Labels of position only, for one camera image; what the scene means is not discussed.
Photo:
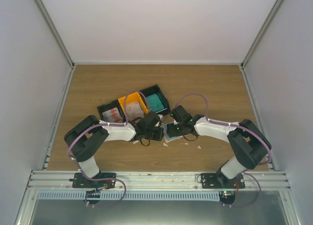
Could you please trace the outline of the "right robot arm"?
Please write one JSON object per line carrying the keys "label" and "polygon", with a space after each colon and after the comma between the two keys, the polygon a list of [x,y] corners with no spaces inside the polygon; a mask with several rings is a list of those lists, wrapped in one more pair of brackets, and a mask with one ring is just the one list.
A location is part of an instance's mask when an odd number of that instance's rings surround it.
{"label": "right robot arm", "polygon": [[181,105],[175,107],[170,116],[174,122],[166,125],[165,136],[168,138],[208,136],[230,144],[234,157],[215,174],[221,188],[231,187],[234,179],[246,170],[255,169],[265,156],[271,160],[271,144],[249,119],[237,123],[218,121],[201,114],[191,116]]}

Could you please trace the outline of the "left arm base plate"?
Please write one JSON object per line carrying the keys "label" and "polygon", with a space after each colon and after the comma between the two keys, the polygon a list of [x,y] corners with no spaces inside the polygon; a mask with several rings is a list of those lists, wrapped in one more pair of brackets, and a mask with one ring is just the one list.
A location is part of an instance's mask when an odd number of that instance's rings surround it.
{"label": "left arm base plate", "polygon": [[111,189],[115,187],[116,173],[98,173],[93,179],[105,180],[89,180],[82,173],[75,173],[73,178],[69,179],[72,182],[73,188],[104,188]]}

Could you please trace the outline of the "beige card holder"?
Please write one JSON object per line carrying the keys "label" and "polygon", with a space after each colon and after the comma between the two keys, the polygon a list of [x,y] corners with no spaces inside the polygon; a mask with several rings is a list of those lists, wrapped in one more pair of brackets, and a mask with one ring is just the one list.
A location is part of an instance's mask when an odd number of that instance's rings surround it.
{"label": "beige card holder", "polygon": [[174,137],[169,137],[169,135],[167,134],[167,128],[168,128],[169,123],[166,123],[163,125],[163,132],[164,132],[164,141],[165,143],[169,143],[171,141],[183,138],[183,136],[174,136]]}

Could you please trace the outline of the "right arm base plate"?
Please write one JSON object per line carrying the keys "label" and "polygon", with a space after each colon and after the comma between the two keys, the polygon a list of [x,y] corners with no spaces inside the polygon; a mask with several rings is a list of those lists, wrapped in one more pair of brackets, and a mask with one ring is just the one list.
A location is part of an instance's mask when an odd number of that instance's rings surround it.
{"label": "right arm base plate", "polygon": [[246,187],[242,174],[228,179],[222,173],[201,173],[196,176],[196,181],[203,189],[244,189]]}

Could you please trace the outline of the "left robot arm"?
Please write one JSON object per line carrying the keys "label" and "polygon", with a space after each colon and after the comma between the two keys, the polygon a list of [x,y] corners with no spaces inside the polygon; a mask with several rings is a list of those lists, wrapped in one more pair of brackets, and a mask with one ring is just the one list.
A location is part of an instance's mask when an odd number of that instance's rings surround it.
{"label": "left robot arm", "polygon": [[94,155],[104,142],[161,141],[164,137],[162,123],[163,116],[155,112],[123,123],[106,122],[95,115],[89,115],[65,134],[67,155],[77,162],[84,183],[95,188],[100,184],[101,176]]}

